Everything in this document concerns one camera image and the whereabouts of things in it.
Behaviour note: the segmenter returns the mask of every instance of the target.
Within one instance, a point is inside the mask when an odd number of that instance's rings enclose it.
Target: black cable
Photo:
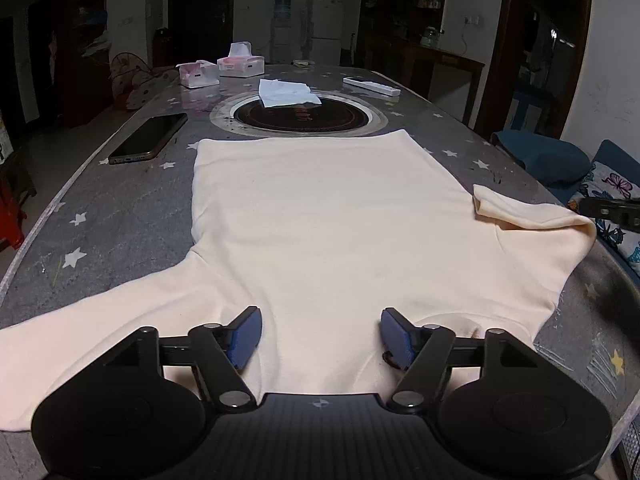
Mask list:
[[[633,465],[631,466],[631,472],[629,473],[629,476],[630,476],[629,480],[635,480],[636,465],[638,465],[638,458],[640,458],[640,435],[638,435],[638,428],[636,428],[636,425],[633,423],[633,421],[631,422],[631,426],[634,428],[634,433],[636,434],[636,440],[638,441],[638,452],[636,452],[636,457],[634,458]]]

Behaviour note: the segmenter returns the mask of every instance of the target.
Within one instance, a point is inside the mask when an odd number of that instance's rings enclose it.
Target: white refrigerator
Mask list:
[[[342,0],[310,0],[309,59],[316,64],[340,65]]]

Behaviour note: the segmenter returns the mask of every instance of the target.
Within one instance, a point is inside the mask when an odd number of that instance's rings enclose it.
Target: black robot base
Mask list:
[[[262,332],[249,307],[228,326],[159,338],[142,327],[50,394],[31,431],[47,480],[471,480],[588,478],[610,437],[604,406],[501,329],[485,339],[380,322],[387,363],[406,373],[377,394],[267,394],[239,370]],[[163,378],[194,371],[200,398]],[[444,396],[454,367],[479,380]]]

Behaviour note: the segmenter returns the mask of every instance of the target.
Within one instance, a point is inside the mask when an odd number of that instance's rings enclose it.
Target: glass jar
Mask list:
[[[428,46],[430,48],[438,47],[438,40],[440,39],[440,32],[435,27],[427,27],[422,35],[420,44],[422,46]]]

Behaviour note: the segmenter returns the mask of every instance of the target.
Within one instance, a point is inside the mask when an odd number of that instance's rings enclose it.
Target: smartphone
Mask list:
[[[187,114],[151,117],[109,155],[109,164],[151,160],[187,122]]]

